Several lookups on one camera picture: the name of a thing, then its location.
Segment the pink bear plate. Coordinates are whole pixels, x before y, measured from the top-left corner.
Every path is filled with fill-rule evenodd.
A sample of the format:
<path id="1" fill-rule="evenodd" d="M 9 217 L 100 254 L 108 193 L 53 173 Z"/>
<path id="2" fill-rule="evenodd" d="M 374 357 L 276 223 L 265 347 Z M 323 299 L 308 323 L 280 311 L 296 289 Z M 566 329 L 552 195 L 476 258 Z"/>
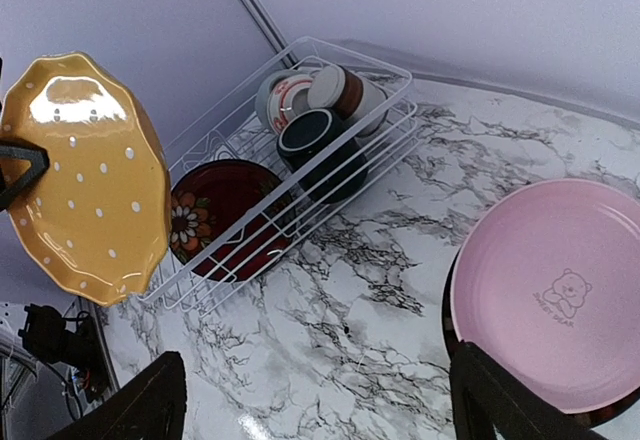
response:
<path id="1" fill-rule="evenodd" d="M 639 386 L 639 203 L 583 179 L 538 182 L 493 206 L 451 281 L 457 337 L 577 414 Z"/>

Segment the dark red floral plate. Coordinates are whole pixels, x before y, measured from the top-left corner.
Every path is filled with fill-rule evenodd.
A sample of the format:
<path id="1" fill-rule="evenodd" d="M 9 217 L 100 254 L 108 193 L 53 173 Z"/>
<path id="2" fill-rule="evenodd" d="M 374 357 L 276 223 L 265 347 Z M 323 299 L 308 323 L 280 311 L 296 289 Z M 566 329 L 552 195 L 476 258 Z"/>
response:
<path id="1" fill-rule="evenodd" d="M 170 248 L 187 264 L 281 184 L 266 167 L 240 159 L 207 162 L 171 191 Z M 289 192 L 281 195 L 192 269 L 213 281 L 244 281 L 292 243 L 296 217 Z"/>

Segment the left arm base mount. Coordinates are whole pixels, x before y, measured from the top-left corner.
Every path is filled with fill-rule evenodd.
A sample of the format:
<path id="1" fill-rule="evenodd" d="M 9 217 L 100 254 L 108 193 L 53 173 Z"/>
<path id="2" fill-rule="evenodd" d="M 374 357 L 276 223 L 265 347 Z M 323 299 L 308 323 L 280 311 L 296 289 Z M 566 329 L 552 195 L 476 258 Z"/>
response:
<path id="1" fill-rule="evenodd" d="M 95 320 L 86 310 L 62 315 L 52 306 L 29 304 L 18 330 L 23 348 L 43 364 L 62 363 L 79 373 L 80 388 L 88 402 L 98 400 L 109 387 Z"/>

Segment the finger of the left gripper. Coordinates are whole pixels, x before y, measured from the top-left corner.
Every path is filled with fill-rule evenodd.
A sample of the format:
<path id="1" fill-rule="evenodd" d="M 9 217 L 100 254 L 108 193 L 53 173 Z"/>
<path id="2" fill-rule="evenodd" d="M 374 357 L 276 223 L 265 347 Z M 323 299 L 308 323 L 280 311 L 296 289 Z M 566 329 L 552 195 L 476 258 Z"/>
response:
<path id="1" fill-rule="evenodd" d="M 28 192 L 49 169 L 42 147 L 25 142 L 1 142 L 1 210 L 7 210 Z"/>

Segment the black rimmed cream plate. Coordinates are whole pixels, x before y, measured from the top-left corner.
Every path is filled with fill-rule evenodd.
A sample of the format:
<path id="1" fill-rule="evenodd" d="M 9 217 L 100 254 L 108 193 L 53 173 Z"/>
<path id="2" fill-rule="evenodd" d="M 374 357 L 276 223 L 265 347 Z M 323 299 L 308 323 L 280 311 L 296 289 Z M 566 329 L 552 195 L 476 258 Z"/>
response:
<path id="1" fill-rule="evenodd" d="M 454 256 L 454 260 L 450 266 L 447 274 L 445 287 L 443 291 L 443 301 L 441 306 L 441 325 L 442 335 L 446 347 L 446 351 L 450 360 L 455 356 L 456 350 L 460 345 L 460 339 L 458 338 L 452 319 L 451 313 L 451 283 L 453 278 L 454 269 L 456 266 L 458 255 Z M 568 414 L 568 417 L 572 418 L 576 423 L 583 427 L 593 429 L 604 423 L 607 423 L 616 417 L 622 415 L 631 407 L 639 404 L 639 389 L 634 390 L 631 394 L 627 395 L 623 399 L 616 401 L 605 407 L 588 411 L 580 414 Z"/>

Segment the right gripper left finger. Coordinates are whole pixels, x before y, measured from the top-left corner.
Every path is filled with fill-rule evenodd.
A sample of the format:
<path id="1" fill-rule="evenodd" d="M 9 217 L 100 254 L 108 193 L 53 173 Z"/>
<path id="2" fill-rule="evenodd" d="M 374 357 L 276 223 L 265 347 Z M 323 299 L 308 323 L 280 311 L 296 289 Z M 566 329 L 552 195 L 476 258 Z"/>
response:
<path id="1" fill-rule="evenodd" d="M 51 438 L 181 440 L 185 417 L 184 362 L 178 352 L 166 351 L 103 405 Z"/>

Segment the yellow polka dot plate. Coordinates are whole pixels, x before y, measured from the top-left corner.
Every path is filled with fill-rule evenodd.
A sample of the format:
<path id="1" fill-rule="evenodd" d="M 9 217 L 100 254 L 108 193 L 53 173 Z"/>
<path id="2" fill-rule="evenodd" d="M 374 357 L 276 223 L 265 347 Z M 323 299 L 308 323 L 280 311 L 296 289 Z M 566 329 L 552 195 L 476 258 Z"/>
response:
<path id="1" fill-rule="evenodd" d="M 82 52 L 38 58 L 6 95 L 1 139 L 49 157 L 7 209 L 27 254 L 102 306 L 145 292 L 168 249 L 170 176 L 133 93 Z"/>

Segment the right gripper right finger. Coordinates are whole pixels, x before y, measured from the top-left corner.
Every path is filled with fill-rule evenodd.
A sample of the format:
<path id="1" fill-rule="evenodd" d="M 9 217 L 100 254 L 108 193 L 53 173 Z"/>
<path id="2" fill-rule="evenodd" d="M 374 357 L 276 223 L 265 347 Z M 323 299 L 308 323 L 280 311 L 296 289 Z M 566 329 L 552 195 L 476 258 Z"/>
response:
<path id="1" fill-rule="evenodd" d="M 458 439 L 600 439 L 610 408 L 565 414 L 528 389 L 472 342 L 452 356 L 450 389 Z"/>

